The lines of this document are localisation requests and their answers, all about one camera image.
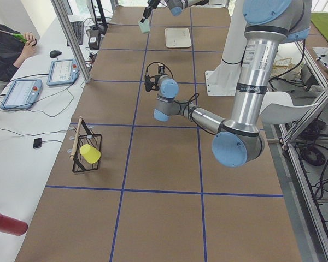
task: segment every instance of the blue tablet device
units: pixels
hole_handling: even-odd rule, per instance
[[[48,86],[69,85],[75,82],[80,74],[75,59],[55,60],[51,62]]]
[[[40,79],[16,79],[7,92],[1,109],[26,109],[38,100],[43,89]]]

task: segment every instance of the person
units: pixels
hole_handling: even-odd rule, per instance
[[[5,25],[0,25],[0,30],[19,33]],[[27,40],[26,43],[13,35],[0,32],[0,81],[9,82],[23,62],[36,53],[35,36],[26,32],[23,37]]]

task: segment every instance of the red bottle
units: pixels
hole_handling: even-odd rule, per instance
[[[0,232],[20,236],[27,229],[28,224],[26,222],[0,214]]]

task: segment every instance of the yellow cup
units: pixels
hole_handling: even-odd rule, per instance
[[[101,157],[101,152],[89,144],[86,144],[80,148],[80,154],[90,164],[95,164]]]

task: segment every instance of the blue joint cap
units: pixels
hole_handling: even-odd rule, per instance
[[[222,165],[236,168],[247,162],[247,149],[243,141],[230,132],[220,132],[213,139],[212,150]]]
[[[271,22],[291,4],[292,0],[245,0],[243,16],[251,25],[263,25]]]
[[[289,34],[287,39],[285,39],[282,44],[285,43],[292,43],[292,42],[296,42],[296,41],[300,41],[300,40],[304,40],[308,37],[308,34],[310,33],[310,28],[302,30],[300,32],[296,32],[293,34]]]
[[[173,16],[178,16],[182,13],[182,8],[181,7],[173,7],[170,9],[171,13]]]
[[[160,92],[165,98],[174,98],[179,93],[179,86],[175,80],[167,78],[162,81]]]
[[[162,113],[161,111],[156,110],[156,109],[154,109],[153,116],[155,119],[157,119],[158,121],[161,121],[161,122],[166,122],[169,120],[168,115],[165,115],[164,113]]]

